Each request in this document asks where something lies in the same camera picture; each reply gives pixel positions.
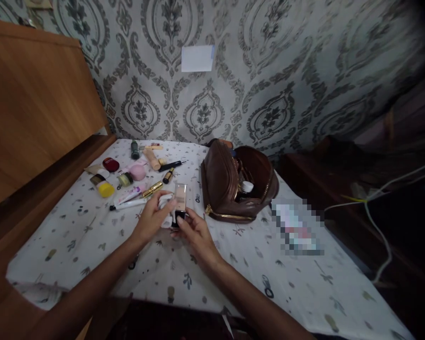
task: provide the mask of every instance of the makeup sponge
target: makeup sponge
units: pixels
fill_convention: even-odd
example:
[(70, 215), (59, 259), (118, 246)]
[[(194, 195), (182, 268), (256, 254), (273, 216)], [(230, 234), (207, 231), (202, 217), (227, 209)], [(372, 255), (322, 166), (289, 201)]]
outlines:
[(132, 178), (135, 181), (143, 180), (146, 176), (145, 168), (142, 165), (134, 165), (130, 170), (129, 173), (131, 174)]

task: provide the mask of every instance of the makeup bag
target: makeup bag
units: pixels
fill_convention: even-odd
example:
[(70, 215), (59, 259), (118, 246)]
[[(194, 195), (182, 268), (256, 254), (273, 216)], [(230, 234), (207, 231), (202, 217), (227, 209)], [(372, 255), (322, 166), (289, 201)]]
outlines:
[[(279, 180), (268, 158), (250, 146), (235, 149), (238, 165), (230, 149), (215, 141), (201, 165), (205, 213), (218, 221), (250, 223), (279, 192)], [(239, 172), (254, 184), (251, 197), (236, 202)]]

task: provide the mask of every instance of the sticky note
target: sticky note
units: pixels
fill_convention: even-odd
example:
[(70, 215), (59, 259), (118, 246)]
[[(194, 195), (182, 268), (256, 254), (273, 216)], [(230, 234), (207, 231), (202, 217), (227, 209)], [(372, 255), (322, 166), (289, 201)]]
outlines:
[(188, 46), (181, 50), (181, 72), (204, 72), (213, 69), (214, 45)]

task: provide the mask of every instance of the bedsheet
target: bedsheet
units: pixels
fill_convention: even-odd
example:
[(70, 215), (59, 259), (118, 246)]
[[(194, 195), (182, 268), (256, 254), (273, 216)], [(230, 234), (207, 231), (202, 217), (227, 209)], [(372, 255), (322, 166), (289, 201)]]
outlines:
[[(161, 143), (155, 150), (168, 162), (186, 161), (177, 167), (174, 184), (187, 184), (187, 206), (204, 216), (200, 164), (205, 146), (162, 141), (138, 141), (139, 145)], [(119, 139), (92, 164), (112, 157), (123, 168), (132, 162), (131, 140)], [(146, 164), (143, 181), (151, 186), (165, 174)], [(252, 284), (311, 332), (339, 335), (347, 339), (412, 339), (373, 284), (345, 254), (323, 223), (312, 215), (278, 176), (278, 202), (289, 219), (286, 226), (308, 226), (323, 255), (286, 252), (287, 243), (269, 207), (247, 225), (224, 223), (205, 216), (222, 257)], [(90, 174), (84, 172), (60, 199), (37, 231), (9, 263), (8, 281), (29, 301), (43, 309), (52, 308), (61, 292), (69, 291), (113, 252), (132, 232), (143, 206), (109, 211), (115, 195), (101, 198)], [(108, 181), (118, 186), (116, 175)], [(130, 263), (112, 294), (161, 304), (240, 316), (238, 310), (198, 267), (188, 245), (160, 230)]]

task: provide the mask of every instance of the wallpaper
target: wallpaper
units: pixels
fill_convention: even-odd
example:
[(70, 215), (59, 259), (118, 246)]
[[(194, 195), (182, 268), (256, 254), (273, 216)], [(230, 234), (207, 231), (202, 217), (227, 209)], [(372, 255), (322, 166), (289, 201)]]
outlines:
[[(425, 27), (402, 0), (54, 0), (53, 11), (0, 0), (80, 40), (118, 136), (269, 156), (352, 135), (425, 63)], [(181, 47), (215, 45), (211, 72), (181, 72)]]

